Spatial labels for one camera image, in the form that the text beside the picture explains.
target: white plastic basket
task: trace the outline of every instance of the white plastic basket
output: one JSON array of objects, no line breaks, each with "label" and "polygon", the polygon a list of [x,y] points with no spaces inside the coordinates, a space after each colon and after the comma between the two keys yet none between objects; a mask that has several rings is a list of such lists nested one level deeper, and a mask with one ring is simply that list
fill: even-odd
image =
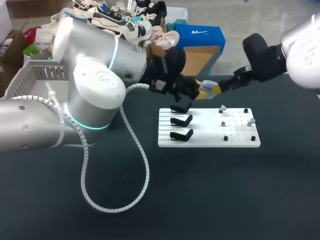
[{"label": "white plastic basket", "polygon": [[36,95],[48,98],[46,83],[50,83],[59,101],[68,96],[66,69],[60,63],[50,60],[29,60],[17,72],[7,87],[3,99],[22,95]]},{"label": "white plastic basket", "polygon": [[167,6],[166,12],[165,22],[167,24],[173,24],[177,19],[186,20],[186,22],[188,22],[188,9],[184,7]]}]

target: floor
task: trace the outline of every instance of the floor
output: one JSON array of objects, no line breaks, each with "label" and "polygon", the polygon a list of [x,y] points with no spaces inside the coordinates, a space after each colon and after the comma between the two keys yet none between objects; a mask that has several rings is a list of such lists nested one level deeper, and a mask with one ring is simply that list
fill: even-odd
[{"label": "floor", "polygon": [[[320,11],[320,2],[311,0],[165,0],[168,6],[188,9],[188,23],[220,26],[226,38],[222,56],[214,65],[212,75],[229,75],[249,62],[242,41],[252,33],[261,34],[269,45],[280,43],[283,31]],[[12,19],[19,29],[25,19]],[[27,28],[47,24],[49,17],[30,20]]]}]

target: pink shoe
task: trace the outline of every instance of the pink shoe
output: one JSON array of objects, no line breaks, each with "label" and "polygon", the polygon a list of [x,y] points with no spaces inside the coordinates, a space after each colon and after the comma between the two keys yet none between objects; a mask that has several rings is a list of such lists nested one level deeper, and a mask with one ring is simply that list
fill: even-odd
[{"label": "pink shoe", "polygon": [[167,33],[162,32],[161,36],[153,43],[162,46],[162,50],[168,50],[169,48],[176,46],[179,39],[180,35],[177,31],[169,31]]},{"label": "pink shoe", "polygon": [[155,40],[157,40],[158,38],[160,38],[162,36],[162,33],[163,33],[162,27],[153,26],[151,37],[149,38],[149,41],[154,43]]}]

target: white board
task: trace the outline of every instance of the white board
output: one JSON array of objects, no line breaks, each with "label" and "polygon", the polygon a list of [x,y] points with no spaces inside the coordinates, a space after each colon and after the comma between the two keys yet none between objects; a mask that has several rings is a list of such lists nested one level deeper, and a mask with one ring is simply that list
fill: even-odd
[{"label": "white board", "polygon": [[[172,112],[170,108],[159,110],[158,145],[161,148],[258,148],[260,138],[256,124],[248,126],[254,118],[252,111],[244,108],[228,108],[219,113],[219,108],[190,108],[186,114]],[[170,118],[185,121],[189,115],[193,119],[188,127],[172,126]],[[193,129],[187,142],[171,140],[170,132],[186,135]]]}]

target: robotic arm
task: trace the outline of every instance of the robotic arm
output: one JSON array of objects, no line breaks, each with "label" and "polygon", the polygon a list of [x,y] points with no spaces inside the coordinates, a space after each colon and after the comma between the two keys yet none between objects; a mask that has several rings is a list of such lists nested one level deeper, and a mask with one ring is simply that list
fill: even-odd
[{"label": "robotic arm", "polygon": [[[142,83],[176,100],[180,93],[193,100],[199,94],[194,78],[187,82],[180,77],[186,63],[183,50],[148,54],[143,47],[73,18],[60,24],[53,57],[67,71],[68,96],[67,102],[59,103],[61,109],[81,127],[88,144],[104,133],[129,86]],[[81,145],[76,130],[41,102],[4,99],[0,113],[0,151]]]},{"label": "robotic arm", "polygon": [[226,81],[202,81],[200,93],[206,91],[213,97],[288,72],[296,84],[320,95],[320,13],[286,31],[279,45],[268,46],[254,33],[243,41],[243,49],[251,65],[236,70]]}]

